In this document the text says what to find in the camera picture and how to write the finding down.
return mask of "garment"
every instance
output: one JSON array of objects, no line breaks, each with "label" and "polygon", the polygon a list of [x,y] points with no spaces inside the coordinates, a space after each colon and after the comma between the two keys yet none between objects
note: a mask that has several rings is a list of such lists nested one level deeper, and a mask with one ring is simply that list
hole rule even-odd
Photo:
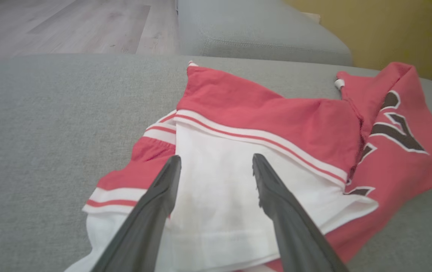
[{"label": "garment", "polygon": [[406,200],[432,188],[432,115],[409,65],[338,78],[342,100],[285,99],[190,63],[176,111],[146,130],[126,168],[102,178],[83,208],[93,251],[68,271],[94,265],[174,154],[181,178],[158,271],[282,271],[273,223],[258,206],[254,153],[350,260]]}]

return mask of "wall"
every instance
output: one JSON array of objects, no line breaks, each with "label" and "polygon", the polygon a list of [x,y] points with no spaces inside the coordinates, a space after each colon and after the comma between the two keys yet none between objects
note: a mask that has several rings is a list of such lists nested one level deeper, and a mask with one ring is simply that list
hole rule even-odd
[{"label": "wall", "polygon": [[352,51],[354,65],[406,62],[432,78],[432,0],[285,0],[321,15],[321,25]]}]

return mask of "gray upholstery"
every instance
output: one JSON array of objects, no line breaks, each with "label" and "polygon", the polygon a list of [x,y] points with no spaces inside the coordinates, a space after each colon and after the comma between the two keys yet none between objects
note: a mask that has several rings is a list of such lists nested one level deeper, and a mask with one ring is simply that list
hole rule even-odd
[{"label": "gray upholstery", "polygon": [[[186,66],[228,71],[286,97],[335,98],[335,74],[366,69],[268,60],[41,55],[0,62],[0,272],[57,272],[90,251],[81,208],[173,110]],[[423,80],[432,111],[432,81]],[[432,271],[432,190],[407,203],[352,271]]]},{"label": "gray upholstery", "polygon": [[181,52],[352,65],[335,35],[282,0],[180,0]]}]

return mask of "floor plank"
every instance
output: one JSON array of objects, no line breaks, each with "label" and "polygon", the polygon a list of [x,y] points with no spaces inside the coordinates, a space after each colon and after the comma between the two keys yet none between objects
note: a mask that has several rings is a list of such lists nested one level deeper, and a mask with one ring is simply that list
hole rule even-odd
[{"label": "floor plank", "polygon": [[178,54],[174,0],[0,0],[0,59],[45,53]]}]

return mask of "wooden floor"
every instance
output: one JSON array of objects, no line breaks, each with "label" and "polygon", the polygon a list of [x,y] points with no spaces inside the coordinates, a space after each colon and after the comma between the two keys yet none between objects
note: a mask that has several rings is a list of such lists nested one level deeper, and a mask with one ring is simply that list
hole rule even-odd
[{"label": "wooden floor", "polygon": [[0,59],[41,53],[178,54],[174,0],[0,0]]}]

